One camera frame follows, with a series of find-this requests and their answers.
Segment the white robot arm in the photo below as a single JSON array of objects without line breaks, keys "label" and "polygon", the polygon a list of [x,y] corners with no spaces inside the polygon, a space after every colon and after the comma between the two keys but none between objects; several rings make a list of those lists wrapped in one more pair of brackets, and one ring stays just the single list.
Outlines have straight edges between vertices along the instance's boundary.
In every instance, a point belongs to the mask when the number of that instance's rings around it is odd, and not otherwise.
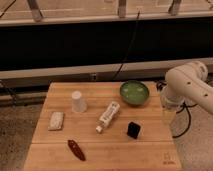
[{"label": "white robot arm", "polygon": [[160,92],[162,121],[169,125],[177,110],[189,99],[213,114],[213,87],[206,83],[208,69],[200,61],[189,62],[168,70],[166,86]]}]

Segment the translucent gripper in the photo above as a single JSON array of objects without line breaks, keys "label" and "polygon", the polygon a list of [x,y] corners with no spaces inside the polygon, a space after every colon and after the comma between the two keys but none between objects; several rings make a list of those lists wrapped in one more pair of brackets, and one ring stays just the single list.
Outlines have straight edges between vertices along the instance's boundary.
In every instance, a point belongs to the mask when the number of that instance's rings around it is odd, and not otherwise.
[{"label": "translucent gripper", "polygon": [[162,99],[161,103],[163,107],[162,121],[164,124],[169,125],[176,115],[177,105],[165,99]]}]

